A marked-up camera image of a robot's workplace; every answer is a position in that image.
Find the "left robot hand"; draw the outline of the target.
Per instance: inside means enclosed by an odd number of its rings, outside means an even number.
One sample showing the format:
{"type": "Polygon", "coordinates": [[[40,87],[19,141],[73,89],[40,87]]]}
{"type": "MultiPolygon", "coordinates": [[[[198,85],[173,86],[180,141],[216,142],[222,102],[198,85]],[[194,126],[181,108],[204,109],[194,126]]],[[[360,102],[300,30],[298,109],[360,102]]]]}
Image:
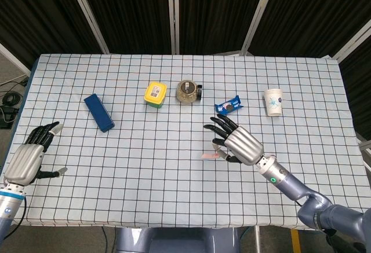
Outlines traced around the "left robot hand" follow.
{"type": "Polygon", "coordinates": [[[42,171],[42,161],[54,137],[61,132],[63,125],[53,122],[33,129],[26,141],[15,151],[4,174],[5,185],[31,185],[36,179],[58,178],[67,171],[63,167],[57,171],[42,171]]]}

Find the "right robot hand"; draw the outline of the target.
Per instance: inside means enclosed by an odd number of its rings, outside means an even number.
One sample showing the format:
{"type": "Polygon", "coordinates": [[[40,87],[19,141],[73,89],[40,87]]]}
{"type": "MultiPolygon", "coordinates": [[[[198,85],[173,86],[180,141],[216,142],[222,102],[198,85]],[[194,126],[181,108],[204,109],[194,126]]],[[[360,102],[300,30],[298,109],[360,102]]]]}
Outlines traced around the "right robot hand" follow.
{"type": "Polygon", "coordinates": [[[208,129],[220,136],[214,138],[212,145],[217,157],[223,158],[230,163],[240,163],[247,166],[257,164],[264,156],[264,148],[254,136],[242,126],[234,123],[230,118],[222,114],[211,117],[213,124],[206,124],[204,129],[208,129]]]}

